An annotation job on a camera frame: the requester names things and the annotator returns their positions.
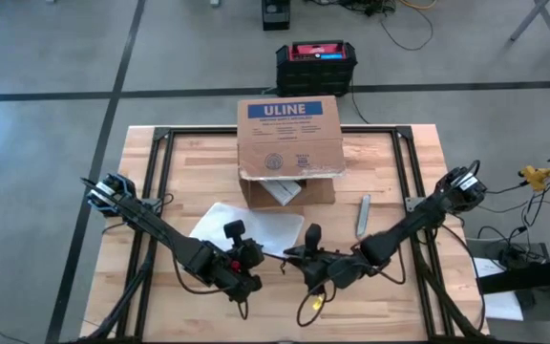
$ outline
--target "white paper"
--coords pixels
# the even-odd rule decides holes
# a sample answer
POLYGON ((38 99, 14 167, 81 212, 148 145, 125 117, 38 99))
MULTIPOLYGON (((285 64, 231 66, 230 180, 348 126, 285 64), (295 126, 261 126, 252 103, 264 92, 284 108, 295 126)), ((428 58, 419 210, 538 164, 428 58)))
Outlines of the white paper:
POLYGON ((284 257, 284 250, 293 247, 303 226, 303 216, 253 211, 236 206, 215 203, 199 220, 190 237, 208 240, 223 250, 233 247, 233 240, 226 239, 224 225, 242 220, 245 234, 263 245, 263 252, 284 257))
MULTIPOLYGON (((504 271, 490 259, 474 259, 476 270, 478 271, 478 277, 489 276, 504 271)), ((514 291, 497 292, 486 294, 484 296, 486 317, 523 321, 521 305, 519 304, 514 291)))

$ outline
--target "red battery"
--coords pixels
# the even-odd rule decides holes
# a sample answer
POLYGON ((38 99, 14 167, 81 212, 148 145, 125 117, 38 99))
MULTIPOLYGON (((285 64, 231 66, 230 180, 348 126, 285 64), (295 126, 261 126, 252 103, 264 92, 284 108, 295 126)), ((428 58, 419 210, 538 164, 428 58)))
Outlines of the red battery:
POLYGON ((343 96, 357 63, 353 46, 341 40, 285 45, 277 51, 277 94, 343 96))

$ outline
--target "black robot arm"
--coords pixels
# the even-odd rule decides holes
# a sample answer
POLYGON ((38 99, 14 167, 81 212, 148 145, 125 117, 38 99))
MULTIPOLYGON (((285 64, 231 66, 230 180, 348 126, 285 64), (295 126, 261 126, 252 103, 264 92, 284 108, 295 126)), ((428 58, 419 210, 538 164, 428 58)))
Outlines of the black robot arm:
POLYGON ((238 303, 262 287, 260 277, 249 272, 263 261, 262 247, 252 239, 242 240, 242 221, 224 226, 226 237, 234 243, 224 251, 209 241, 186 237, 165 223, 154 206, 136 197, 133 182, 120 175, 108 175, 99 183, 82 181, 91 189, 87 199, 93 208, 106 217, 120 216, 130 228, 155 237, 171 249, 174 264, 179 262, 205 286, 215 285, 238 303))
POLYGON ((390 263, 399 245, 412 234, 424 228, 438 228, 448 213, 469 211, 483 201, 487 188, 471 170, 472 166, 449 172, 436 184, 434 193, 404 219, 389 230, 361 240, 351 247, 351 254, 318 249, 321 228, 312 224, 304 245, 284 251, 285 262, 301 270, 312 295, 325 294, 327 281, 332 281, 337 289, 344 289, 364 275, 374 276, 390 263))

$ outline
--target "uline logo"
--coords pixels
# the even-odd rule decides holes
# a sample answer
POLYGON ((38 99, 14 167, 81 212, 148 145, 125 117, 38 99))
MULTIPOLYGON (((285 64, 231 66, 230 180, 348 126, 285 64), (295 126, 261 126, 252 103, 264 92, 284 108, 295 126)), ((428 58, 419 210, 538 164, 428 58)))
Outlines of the uline logo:
POLYGON ((305 104, 265 105, 264 114, 267 116, 304 115, 305 104))
POLYGON ((321 101, 252 104, 247 107, 247 116, 249 118, 316 116, 322 115, 323 113, 321 101))

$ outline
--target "concrete floor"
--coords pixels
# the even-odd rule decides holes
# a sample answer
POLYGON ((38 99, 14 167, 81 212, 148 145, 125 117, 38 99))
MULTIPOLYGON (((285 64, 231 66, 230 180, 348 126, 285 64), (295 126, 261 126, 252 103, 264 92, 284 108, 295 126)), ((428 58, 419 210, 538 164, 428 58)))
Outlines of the concrete floor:
MULTIPOLYGON (((270 87, 274 52, 298 40, 339 38, 357 52, 356 85, 550 81, 550 31, 541 17, 514 44, 508 35, 531 0, 440 0, 426 12, 434 39, 419 52, 394 46, 379 26, 341 8, 293 0, 287 32, 261 30, 257 1, 148 0, 123 91, 270 87)), ((136 9, 135 1, 0 1, 0 95, 110 92, 136 9)), ((414 11, 398 6, 386 24, 417 45, 429 32, 414 11)), ((114 113, 101 175, 116 171, 126 128, 134 124, 233 124, 247 97, 122 99, 114 113)), ((550 152, 550 88, 356 94, 373 123, 436 123, 450 167, 481 159, 493 188, 518 182, 526 164, 545 166, 550 152)), ((341 120, 359 123, 350 96, 341 120)), ((0 331, 44 342, 74 232, 83 187, 110 100, 0 102, 0 331)), ((490 197, 504 208, 528 197, 519 190, 490 197)), ((505 234, 518 213, 468 213, 468 238, 481 226, 505 234)), ((103 220, 91 215, 61 340, 82 322, 103 220)), ((550 252, 550 206, 532 241, 550 252)), ((489 320, 501 339, 550 343, 550 323, 489 320)), ((0 343, 7 343, 0 337, 0 343)))

